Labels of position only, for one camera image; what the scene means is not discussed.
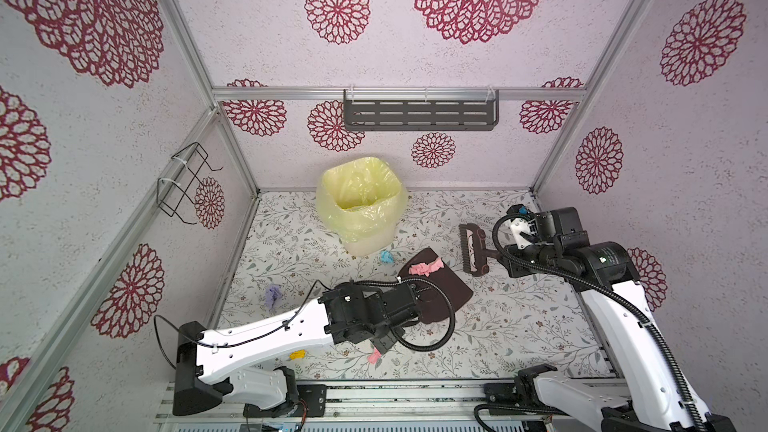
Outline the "pink paper scrap long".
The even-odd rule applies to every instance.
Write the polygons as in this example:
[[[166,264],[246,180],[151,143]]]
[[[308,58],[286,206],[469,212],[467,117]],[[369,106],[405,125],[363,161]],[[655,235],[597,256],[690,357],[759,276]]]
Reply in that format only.
[[[382,359],[382,353],[374,348],[373,352],[368,356],[368,362],[372,365],[377,365]]]

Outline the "bin with yellow-green bag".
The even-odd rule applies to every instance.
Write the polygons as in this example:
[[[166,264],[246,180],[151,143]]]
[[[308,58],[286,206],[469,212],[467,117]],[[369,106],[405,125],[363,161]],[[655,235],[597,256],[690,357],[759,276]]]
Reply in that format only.
[[[408,190],[389,164],[355,159],[326,170],[316,189],[316,212],[353,256],[388,247],[408,203]]]

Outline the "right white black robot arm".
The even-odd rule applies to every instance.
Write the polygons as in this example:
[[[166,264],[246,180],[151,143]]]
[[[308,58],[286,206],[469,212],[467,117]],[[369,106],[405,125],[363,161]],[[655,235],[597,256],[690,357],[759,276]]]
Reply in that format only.
[[[542,364],[519,372],[514,405],[556,413],[593,431],[732,431],[695,392],[653,318],[628,251],[593,244],[575,208],[508,209],[491,240],[513,278],[548,274],[571,284],[621,381],[603,386]]]

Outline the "light blue paper scrap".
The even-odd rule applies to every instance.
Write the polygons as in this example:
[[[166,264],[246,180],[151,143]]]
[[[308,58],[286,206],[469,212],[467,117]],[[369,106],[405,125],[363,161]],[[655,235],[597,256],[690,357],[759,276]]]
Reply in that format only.
[[[395,263],[394,256],[391,254],[390,251],[387,251],[387,250],[383,250],[380,253],[380,261],[382,263],[384,263],[384,264],[394,264]]]

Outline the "yellow paper scrap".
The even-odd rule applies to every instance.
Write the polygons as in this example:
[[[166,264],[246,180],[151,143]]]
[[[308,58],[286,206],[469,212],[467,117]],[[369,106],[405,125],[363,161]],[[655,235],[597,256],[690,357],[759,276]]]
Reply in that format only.
[[[291,361],[293,361],[293,360],[298,360],[298,359],[304,358],[304,357],[306,356],[306,353],[307,353],[307,351],[306,351],[306,350],[298,350],[298,351],[294,351],[294,352],[292,352],[292,353],[289,355],[289,359],[290,359]]]

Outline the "purple paper scrap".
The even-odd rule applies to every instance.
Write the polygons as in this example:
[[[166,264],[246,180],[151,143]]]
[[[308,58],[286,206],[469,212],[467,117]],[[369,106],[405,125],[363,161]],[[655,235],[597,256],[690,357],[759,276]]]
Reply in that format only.
[[[265,289],[264,305],[268,311],[273,311],[282,299],[281,288],[277,284],[271,284]]]

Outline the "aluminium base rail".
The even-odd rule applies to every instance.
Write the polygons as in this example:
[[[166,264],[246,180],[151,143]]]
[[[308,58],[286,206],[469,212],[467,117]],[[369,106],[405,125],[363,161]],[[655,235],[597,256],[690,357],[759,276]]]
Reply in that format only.
[[[585,385],[586,391],[602,407],[629,403],[629,388],[624,379],[575,379],[567,385]],[[245,424],[245,405],[224,402],[206,412],[190,416],[172,414],[173,387],[161,398],[152,424],[157,430],[170,430],[171,424]],[[447,419],[471,421],[472,410],[483,403],[520,403],[514,379],[479,380],[331,380],[299,381],[300,398],[309,406],[309,424],[334,421],[416,422]]]

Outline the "dark grey wall shelf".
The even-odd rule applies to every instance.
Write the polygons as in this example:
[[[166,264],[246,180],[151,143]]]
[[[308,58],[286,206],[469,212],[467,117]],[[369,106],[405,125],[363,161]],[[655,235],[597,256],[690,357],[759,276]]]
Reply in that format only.
[[[481,100],[358,99],[343,93],[344,126],[354,132],[487,132],[499,123],[492,91]]]

